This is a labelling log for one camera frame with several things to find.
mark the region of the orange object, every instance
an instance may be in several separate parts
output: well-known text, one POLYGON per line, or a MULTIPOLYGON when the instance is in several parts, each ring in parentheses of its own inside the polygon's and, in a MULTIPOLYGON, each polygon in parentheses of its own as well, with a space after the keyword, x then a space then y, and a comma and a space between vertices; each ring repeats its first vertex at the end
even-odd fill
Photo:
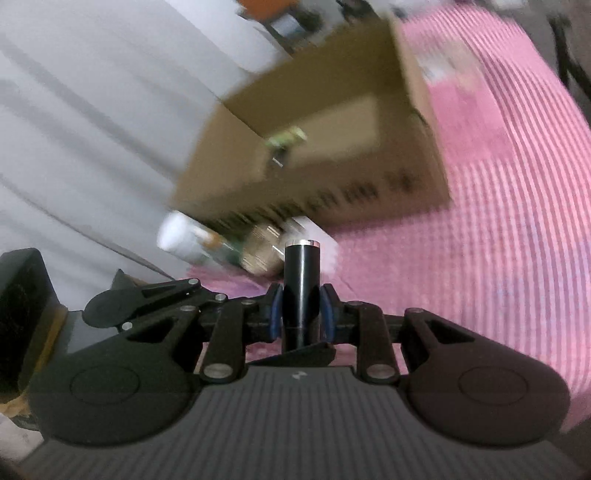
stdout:
POLYGON ((299 0, 239 0, 253 19, 264 22, 286 10, 290 5, 296 5, 299 0))

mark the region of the screw head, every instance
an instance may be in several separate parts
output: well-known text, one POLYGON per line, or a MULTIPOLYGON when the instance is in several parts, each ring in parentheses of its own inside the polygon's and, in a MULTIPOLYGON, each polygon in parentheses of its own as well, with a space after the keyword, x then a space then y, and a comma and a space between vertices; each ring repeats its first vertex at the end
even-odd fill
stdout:
POLYGON ((396 375, 396 370, 386 364, 373 364, 368 367, 367 375, 376 380, 386 380, 396 375))
POLYGON ((230 375, 232 375, 233 371, 234 370, 232 369, 232 367, 230 367, 230 365, 227 364, 211 364, 203 369, 203 373, 206 377, 216 378, 219 380, 222 378, 229 377, 230 375))

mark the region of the cardboard box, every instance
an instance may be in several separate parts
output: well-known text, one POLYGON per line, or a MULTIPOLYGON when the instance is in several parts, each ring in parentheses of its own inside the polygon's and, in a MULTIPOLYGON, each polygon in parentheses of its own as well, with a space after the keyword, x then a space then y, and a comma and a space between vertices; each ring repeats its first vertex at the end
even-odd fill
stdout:
POLYGON ((397 20, 333 34, 217 107, 172 207, 219 232, 308 216, 325 227, 446 203, 429 93, 397 20), (269 172, 265 141, 307 141, 269 172))

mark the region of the white bottle cap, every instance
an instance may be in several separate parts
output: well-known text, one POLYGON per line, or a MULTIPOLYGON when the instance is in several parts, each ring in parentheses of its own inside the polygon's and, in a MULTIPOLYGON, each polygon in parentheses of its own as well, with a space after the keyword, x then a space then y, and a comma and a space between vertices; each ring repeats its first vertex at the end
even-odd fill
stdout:
POLYGON ((212 231, 181 212, 170 212, 158 231, 159 248, 186 262, 197 264, 208 257, 203 244, 210 241, 212 231))

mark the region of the pink mat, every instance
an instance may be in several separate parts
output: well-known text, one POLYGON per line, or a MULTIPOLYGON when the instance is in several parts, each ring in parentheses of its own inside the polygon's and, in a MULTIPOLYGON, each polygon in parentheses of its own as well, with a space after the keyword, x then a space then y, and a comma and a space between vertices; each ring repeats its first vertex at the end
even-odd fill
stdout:
MULTIPOLYGON (((424 307, 550 365, 573 397, 568 429, 591 415, 591 131, 515 23, 454 7, 404 28, 414 43, 461 39, 482 63, 476 106, 431 91, 453 206, 332 231, 341 262, 324 280, 343 300, 424 307)), ((191 274, 231 296, 265 290, 191 274)))

